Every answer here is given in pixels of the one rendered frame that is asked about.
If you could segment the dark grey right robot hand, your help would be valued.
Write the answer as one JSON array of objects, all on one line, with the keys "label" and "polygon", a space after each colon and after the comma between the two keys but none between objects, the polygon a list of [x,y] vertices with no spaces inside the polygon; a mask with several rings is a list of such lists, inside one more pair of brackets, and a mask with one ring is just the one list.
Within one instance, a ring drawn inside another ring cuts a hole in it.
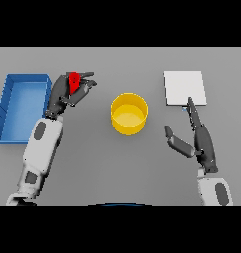
[{"label": "dark grey right robot hand", "polygon": [[186,111],[189,115],[190,125],[194,133],[194,145],[189,145],[176,137],[169,126],[164,126],[165,136],[170,148],[182,154],[186,158],[195,157],[197,163],[204,168],[206,173],[217,173],[215,150],[211,135],[202,124],[191,97],[188,98]]}]

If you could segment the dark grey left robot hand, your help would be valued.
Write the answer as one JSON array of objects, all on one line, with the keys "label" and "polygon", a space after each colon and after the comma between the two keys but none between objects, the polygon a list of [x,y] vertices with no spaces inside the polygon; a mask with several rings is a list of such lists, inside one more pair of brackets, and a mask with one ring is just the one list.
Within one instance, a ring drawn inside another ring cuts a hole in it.
[{"label": "dark grey left robot hand", "polygon": [[49,119],[56,120],[59,115],[63,114],[67,106],[75,107],[88,93],[89,90],[96,86],[94,80],[88,80],[88,77],[94,75],[93,72],[84,72],[80,74],[80,86],[72,95],[69,94],[69,73],[60,75],[53,85],[45,116]]}]

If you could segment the red beaker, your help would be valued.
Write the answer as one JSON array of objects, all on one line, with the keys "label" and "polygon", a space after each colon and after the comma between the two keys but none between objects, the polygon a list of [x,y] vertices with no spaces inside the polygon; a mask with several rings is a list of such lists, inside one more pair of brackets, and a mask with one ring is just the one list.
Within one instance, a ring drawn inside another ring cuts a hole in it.
[{"label": "red beaker", "polygon": [[80,74],[77,72],[69,73],[69,94],[72,95],[80,86]]}]

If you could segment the pale square measuring scale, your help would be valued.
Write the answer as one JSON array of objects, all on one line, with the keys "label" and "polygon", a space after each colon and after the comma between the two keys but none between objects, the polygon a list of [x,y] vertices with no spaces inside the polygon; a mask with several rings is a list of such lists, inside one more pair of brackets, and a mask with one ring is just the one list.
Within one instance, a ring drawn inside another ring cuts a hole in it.
[{"label": "pale square measuring scale", "polygon": [[164,71],[167,106],[186,106],[191,97],[196,106],[206,106],[206,94],[200,71]]}]

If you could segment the yellow bowl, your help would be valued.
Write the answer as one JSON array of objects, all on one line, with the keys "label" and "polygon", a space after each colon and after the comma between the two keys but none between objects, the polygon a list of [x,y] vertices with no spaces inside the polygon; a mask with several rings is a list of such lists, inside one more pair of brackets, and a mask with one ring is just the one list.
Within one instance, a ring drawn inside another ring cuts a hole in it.
[{"label": "yellow bowl", "polygon": [[141,132],[148,117],[146,101],[135,93],[122,93],[110,107],[111,124],[120,134],[131,136]]}]

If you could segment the blue tray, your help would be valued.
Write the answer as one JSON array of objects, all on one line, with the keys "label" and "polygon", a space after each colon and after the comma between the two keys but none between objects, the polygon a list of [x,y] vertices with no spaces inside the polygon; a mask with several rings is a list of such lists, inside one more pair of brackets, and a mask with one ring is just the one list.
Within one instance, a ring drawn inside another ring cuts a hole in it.
[{"label": "blue tray", "polygon": [[0,99],[0,144],[27,144],[45,117],[51,94],[48,74],[7,74]]}]

